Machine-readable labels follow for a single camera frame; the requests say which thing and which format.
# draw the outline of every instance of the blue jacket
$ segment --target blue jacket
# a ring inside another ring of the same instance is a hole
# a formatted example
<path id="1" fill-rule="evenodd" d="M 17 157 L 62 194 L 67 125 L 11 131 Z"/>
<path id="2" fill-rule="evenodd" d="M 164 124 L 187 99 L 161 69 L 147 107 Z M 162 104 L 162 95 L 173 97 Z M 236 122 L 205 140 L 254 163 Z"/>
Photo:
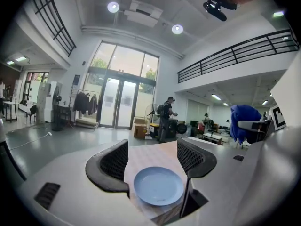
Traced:
<path id="1" fill-rule="evenodd" d="M 245 138 L 247 139 L 248 143 L 253 143 L 256 141 L 254 138 L 254 132 L 247 131 L 241 129 L 237 126 L 239 121 L 260 121 L 261 115 L 260 113 L 249 105 L 234 105 L 231 107 L 231 129 L 230 134 L 233 139 L 236 141 L 238 139 L 239 143 L 241 144 Z"/>

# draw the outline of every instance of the wooden table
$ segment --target wooden table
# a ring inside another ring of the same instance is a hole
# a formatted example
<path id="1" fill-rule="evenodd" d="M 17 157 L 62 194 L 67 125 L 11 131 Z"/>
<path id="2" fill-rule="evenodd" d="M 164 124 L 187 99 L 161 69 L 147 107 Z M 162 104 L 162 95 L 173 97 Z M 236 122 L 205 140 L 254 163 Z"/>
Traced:
<path id="1" fill-rule="evenodd" d="M 207 140 L 209 140 L 210 142 L 214 142 L 218 145 L 222 144 L 222 137 L 221 136 L 217 136 L 217 135 L 211 135 L 211 133 L 206 133 L 203 135 L 204 138 L 206 138 Z"/>
<path id="2" fill-rule="evenodd" d="M 19 103 L 16 103 L 16 102 L 10 102 L 10 101 L 3 101 L 3 103 L 7 104 L 7 105 L 10 105 L 10 120 L 7 119 L 7 114 L 8 114 L 8 107 L 6 106 L 6 110 L 5 110 L 5 120 L 6 121 L 10 121 L 10 123 L 12 121 L 17 121 L 17 110 L 16 110 L 16 105 L 18 105 Z M 15 105 L 15 114 L 16 114 L 16 118 L 15 119 L 12 119 L 11 117 L 11 114 L 12 114 L 12 105 Z"/>
<path id="3" fill-rule="evenodd" d="M 180 212 L 184 193 L 175 203 L 166 206 L 153 206 L 142 201 L 135 193 L 134 178 L 139 171 L 147 167 L 164 167 L 175 172 L 186 186 L 187 176 L 177 159 L 177 142 L 156 145 L 131 146 L 128 148 L 128 163 L 125 169 L 124 181 L 130 187 L 130 200 L 145 217 L 157 225 L 163 225 Z"/>

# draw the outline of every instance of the white ceiling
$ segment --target white ceiling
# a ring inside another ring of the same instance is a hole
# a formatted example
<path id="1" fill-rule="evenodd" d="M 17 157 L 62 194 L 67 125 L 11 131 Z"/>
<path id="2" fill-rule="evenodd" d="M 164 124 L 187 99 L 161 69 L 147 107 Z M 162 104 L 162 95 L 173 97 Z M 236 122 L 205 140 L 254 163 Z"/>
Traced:
<path id="1" fill-rule="evenodd" d="M 119 3 L 119 12 L 110 13 L 107 5 L 116 1 Z M 203 8 L 207 0 L 137 0 L 151 4 L 163 13 L 154 28 L 138 24 L 127 19 L 123 14 L 129 9 L 132 0 L 77 0 L 81 21 L 85 26 L 107 27 L 119 29 L 147 39 L 151 39 L 180 54 L 197 43 L 203 37 L 216 30 L 218 27 L 247 13 L 272 11 L 275 4 L 272 0 L 254 0 L 242 5 L 236 11 L 222 8 L 228 20 L 222 22 L 208 14 Z M 174 35 L 172 26 L 181 24 L 184 33 Z"/>
<path id="2" fill-rule="evenodd" d="M 229 106 L 241 104 L 263 106 L 262 103 L 268 100 L 266 106 L 272 106 L 276 102 L 273 97 L 270 97 L 270 90 L 279 81 L 284 72 L 276 71 L 232 79 L 194 88 L 186 92 L 216 105 L 227 103 Z M 221 100 L 213 98 L 212 94 L 216 94 Z"/>
<path id="3" fill-rule="evenodd" d="M 17 58 L 26 57 L 26 60 L 16 61 Z M 22 29 L 12 23 L 2 41 L 0 58 L 5 63 L 12 60 L 16 65 L 57 68 L 55 62 L 38 46 L 34 45 Z"/>

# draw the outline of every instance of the plate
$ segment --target plate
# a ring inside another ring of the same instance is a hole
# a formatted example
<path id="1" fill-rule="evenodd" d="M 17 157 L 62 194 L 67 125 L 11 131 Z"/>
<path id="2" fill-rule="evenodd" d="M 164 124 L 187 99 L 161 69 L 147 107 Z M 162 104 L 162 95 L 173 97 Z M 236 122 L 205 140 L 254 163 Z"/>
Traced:
<path id="1" fill-rule="evenodd" d="M 138 172 L 134 179 L 134 189 L 143 201 L 164 206 L 180 199 L 184 185 L 173 171 L 163 167 L 149 167 Z"/>

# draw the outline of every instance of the railing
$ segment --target railing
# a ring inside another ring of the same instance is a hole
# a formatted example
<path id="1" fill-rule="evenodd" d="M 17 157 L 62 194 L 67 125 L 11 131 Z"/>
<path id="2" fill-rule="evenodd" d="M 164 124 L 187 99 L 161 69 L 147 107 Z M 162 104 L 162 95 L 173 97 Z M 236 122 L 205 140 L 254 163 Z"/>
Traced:
<path id="1" fill-rule="evenodd" d="M 289 29 L 268 33 L 225 48 L 182 69 L 178 72 L 178 83 L 241 62 L 298 49 Z"/>
<path id="2" fill-rule="evenodd" d="M 33 0 L 33 3 L 36 8 L 35 14 L 39 15 L 48 32 L 52 34 L 53 40 L 58 42 L 69 57 L 76 46 L 57 11 L 54 0 Z"/>

